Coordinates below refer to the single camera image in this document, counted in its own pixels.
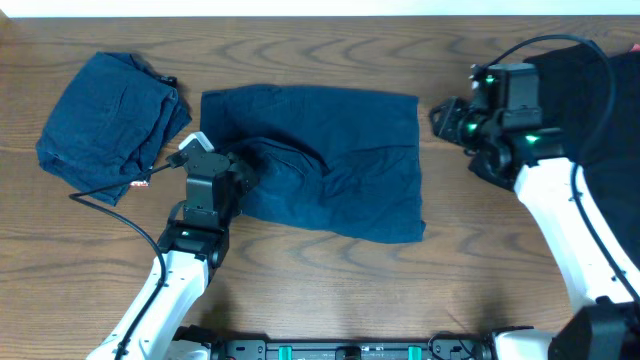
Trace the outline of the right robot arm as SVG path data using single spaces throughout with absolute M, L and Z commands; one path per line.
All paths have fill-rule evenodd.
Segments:
M 470 156 L 481 179 L 515 193 L 560 269 L 572 319 L 557 333 L 532 327 L 491 331 L 475 359 L 636 359 L 639 269 L 625 254 L 585 181 L 566 157 L 561 129 L 543 123 L 532 64 L 471 69 L 473 97 L 432 109 L 434 135 Z

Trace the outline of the navy blue shorts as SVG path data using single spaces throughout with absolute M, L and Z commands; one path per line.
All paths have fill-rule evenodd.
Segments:
M 201 96 L 200 129 L 250 164 L 244 214 L 397 244 L 423 238 L 419 100 L 323 86 L 250 85 Z

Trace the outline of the folded navy blue garment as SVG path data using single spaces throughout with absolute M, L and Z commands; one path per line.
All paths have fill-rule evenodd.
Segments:
M 138 55 L 98 52 L 63 92 L 35 149 L 44 171 L 114 206 L 190 122 L 176 78 Z

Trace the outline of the black garment pile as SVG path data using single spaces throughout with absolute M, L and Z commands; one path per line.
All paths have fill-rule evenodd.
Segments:
M 565 134 L 566 156 L 584 170 L 589 191 L 630 260 L 639 264 L 639 53 L 608 59 L 615 100 L 602 124 L 610 78 L 585 45 L 524 60 L 539 74 L 543 123 Z

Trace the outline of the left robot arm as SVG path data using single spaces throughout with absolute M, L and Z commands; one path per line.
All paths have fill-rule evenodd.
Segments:
M 182 320 L 204 294 L 229 249 L 229 225 L 257 177 L 234 153 L 194 145 L 168 157 L 187 173 L 186 199 L 171 209 L 156 258 L 140 292 L 90 359 L 209 359 L 208 340 L 176 339 Z

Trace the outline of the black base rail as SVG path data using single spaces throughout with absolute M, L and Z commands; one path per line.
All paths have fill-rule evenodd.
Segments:
M 427 340 L 276 341 L 267 338 L 225 340 L 195 325 L 181 326 L 172 339 L 202 347 L 202 359 L 233 360 L 493 360 L 484 338 L 443 332 Z

